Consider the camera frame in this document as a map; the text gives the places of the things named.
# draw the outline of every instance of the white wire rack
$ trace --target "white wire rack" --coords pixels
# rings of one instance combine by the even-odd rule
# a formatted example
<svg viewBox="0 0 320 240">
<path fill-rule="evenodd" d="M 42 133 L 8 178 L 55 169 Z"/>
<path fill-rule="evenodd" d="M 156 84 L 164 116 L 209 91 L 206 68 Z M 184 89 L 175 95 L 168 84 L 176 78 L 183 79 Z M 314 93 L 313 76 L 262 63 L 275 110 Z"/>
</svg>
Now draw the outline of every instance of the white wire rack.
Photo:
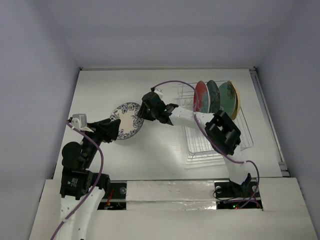
<svg viewBox="0 0 320 240">
<path fill-rule="evenodd" d="M 216 81 L 216 84 L 220 86 L 225 81 Z M 196 87 L 197 83 L 190 83 L 192 86 Z M 194 104 L 194 91 L 185 84 L 178 85 L 178 97 L 181 107 L 185 109 L 192 110 Z M 244 150 L 250 148 L 254 145 L 252 140 L 248 124 L 246 122 L 245 115 L 240 108 L 240 111 L 234 120 L 234 123 L 241 131 L 240 136 L 240 149 Z M 185 140 L 187 145 L 187 165 L 223 165 L 224 160 L 220 154 L 218 154 L 211 146 L 209 141 L 203 136 L 203 134 L 198 129 L 192 129 L 189 127 L 184 127 Z"/>
</svg>

